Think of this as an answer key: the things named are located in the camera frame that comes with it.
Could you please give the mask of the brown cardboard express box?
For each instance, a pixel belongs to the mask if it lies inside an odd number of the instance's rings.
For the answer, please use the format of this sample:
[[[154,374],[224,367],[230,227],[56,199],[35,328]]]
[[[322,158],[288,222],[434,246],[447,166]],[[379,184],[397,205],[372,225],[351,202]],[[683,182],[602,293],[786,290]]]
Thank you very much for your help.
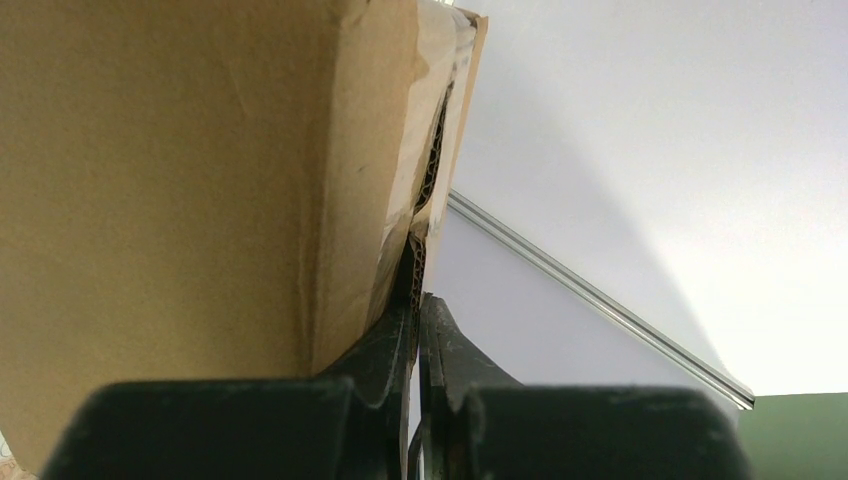
[[[5,1],[1,432],[315,374],[415,302],[488,20],[439,1]]]

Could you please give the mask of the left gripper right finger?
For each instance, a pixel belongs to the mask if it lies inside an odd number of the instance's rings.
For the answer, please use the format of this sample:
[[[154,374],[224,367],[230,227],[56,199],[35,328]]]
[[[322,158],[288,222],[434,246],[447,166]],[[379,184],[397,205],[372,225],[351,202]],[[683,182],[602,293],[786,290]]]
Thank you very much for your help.
[[[420,310],[425,479],[749,479],[723,412],[695,389],[529,386],[460,330],[446,302]]]

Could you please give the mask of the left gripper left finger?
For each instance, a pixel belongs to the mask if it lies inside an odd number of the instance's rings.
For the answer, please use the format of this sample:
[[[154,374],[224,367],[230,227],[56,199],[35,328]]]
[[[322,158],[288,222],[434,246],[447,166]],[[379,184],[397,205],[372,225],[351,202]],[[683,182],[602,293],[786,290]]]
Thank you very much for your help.
[[[412,313],[308,379],[116,383],[77,411],[46,479],[403,479]]]

